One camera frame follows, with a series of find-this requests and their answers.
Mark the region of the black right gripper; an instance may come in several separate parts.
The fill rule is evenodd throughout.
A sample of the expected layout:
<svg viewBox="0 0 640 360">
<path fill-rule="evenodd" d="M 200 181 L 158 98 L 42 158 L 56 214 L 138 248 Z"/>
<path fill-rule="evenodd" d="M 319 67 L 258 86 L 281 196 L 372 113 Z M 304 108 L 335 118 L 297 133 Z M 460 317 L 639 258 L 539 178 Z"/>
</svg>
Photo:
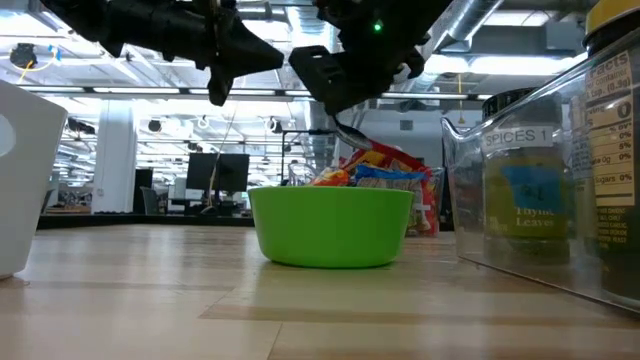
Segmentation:
<svg viewBox="0 0 640 360">
<path fill-rule="evenodd" d="M 418 50 L 451 0 L 315 0 L 317 17 L 339 30 L 340 53 L 297 47 L 288 62 L 310 95 L 335 115 L 424 71 Z"/>
</svg>

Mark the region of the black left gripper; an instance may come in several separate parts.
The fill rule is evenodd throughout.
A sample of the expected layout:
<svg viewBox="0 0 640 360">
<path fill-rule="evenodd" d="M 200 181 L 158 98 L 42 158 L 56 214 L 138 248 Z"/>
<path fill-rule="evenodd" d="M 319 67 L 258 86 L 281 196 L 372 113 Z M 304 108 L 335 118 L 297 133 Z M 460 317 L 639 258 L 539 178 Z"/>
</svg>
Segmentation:
<svg viewBox="0 0 640 360">
<path fill-rule="evenodd" d="M 104 1 L 99 43 L 115 57 L 125 45 L 134 45 L 157 51 L 166 61 L 185 58 L 204 69 L 217 57 L 215 21 L 220 9 L 214 0 Z M 278 69 L 283 62 L 284 55 L 252 33 L 236 11 L 224 10 L 222 68 L 210 68 L 209 101 L 223 106 L 233 77 Z"/>
</svg>

